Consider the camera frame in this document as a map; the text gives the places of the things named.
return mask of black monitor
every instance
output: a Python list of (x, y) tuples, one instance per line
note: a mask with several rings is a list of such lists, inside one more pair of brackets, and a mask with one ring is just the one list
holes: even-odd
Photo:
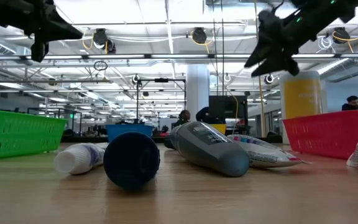
[[(236, 96), (238, 101), (237, 118), (244, 118), (244, 104), (247, 108), (247, 97)], [(209, 117), (212, 118), (235, 118), (236, 100), (233, 96), (209, 96)]]

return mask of white tube cap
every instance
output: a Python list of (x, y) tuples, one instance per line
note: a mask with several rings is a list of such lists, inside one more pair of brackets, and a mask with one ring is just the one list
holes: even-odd
[(73, 147), (64, 150), (55, 157), (55, 169), (61, 173), (83, 174), (92, 169), (90, 155), (83, 147)]

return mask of table surface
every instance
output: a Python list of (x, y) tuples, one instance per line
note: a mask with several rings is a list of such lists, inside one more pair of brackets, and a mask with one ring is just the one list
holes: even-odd
[(102, 167), (56, 173), (54, 153), (0, 159), (0, 223), (358, 223), (358, 169), (345, 161), (299, 155), (313, 164), (228, 178), (159, 148), (157, 177), (136, 194)]

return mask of red plastic basket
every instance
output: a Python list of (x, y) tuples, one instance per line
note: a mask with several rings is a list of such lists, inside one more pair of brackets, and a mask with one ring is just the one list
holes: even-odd
[(284, 120), (294, 151), (348, 159), (358, 142), (358, 110)]

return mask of yellow container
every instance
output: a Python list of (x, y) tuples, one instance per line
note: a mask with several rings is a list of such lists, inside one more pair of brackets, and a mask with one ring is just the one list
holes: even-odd
[(210, 124), (212, 127), (217, 129), (220, 133), (226, 133), (226, 125), (225, 124)]

